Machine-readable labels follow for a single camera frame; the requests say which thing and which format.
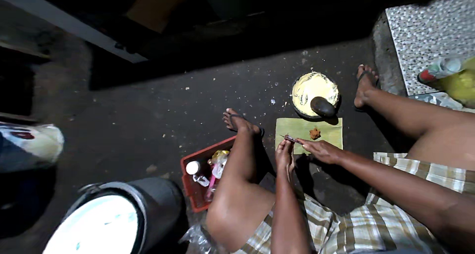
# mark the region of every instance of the toe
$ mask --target toe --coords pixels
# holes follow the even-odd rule
[[[226,112],[228,112],[229,114],[237,114],[237,112],[232,108],[226,109]]]
[[[361,64],[358,66],[358,73],[356,74],[356,77],[361,76],[361,73],[363,73],[363,71],[364,71],[364,65]]]

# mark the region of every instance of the red plastic basket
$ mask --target red plastic basket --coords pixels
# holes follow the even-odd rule
[[[188,162],[194,160],[208,160],[217,150],[230,150],[233,147],[234,139],[236,139],[236,136],[228,138],[224,141],[221,141],[217,144],[214,144],[210,147],[207,147],[203,150],[195,152],[181,159],[180,165],[181,172],[183,173],[181,181],[183,182],[183,186],[185,188],[185,195],[190,198],[191,208],[193,209],[193,212],[198,213],[200,211],[208,209],[211,202],[205,201],[205,194],[208,190],[208,187],[204,187],[199,183],[193,181],[192,175],[186,173],[186,165],[188,164]]]

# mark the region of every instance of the foot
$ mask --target foot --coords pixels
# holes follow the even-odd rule
[[[238,114],[234,109],[226,109],[224,114],[224,123],[226,124],[226,128],[233,130],[233,131],[250,131],[253,134],[260,134],[259,127],[250,123],[249,121],[245,120],[242,117],[233,116],[230,117],[231,114]]]
[[[376,72],[373,71],[370,66],[363,64],[358,66],[358,73],[356,74],[356,79],[359,79],[359,77],[365,70],[371,72],[376,80],[378,79],[378,75],[376,75]],[[365,74],[363,75],[363,78],[359,81],[358,89],[356,90],[354,104],[357,108],[361,108],[364,106],[364,94],[366,91],[371,89],[375,89],[375,86],[373,85],[373,82],[371,82],[371,79],[368,78],[368,74]]]

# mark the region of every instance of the small knife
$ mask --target small knife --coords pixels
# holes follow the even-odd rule
[[[288,141],[292,141],[292,142],[294,142],[294,143],[303,145],[301,142],[295,140],[293,137],[289,136],[288,134],[285,135],[285,136],[283,136],[283,135],[280,135],[280,136],[282,136],[283,138],[285,138],[285,139],[288,140]]]

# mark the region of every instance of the white bottle cap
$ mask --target white bottle cap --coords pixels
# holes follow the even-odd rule
[[[186,172],[189,175],[193,175],[197,173],[199,170],[199,162],[198,161],[191,161],[186,165]]]

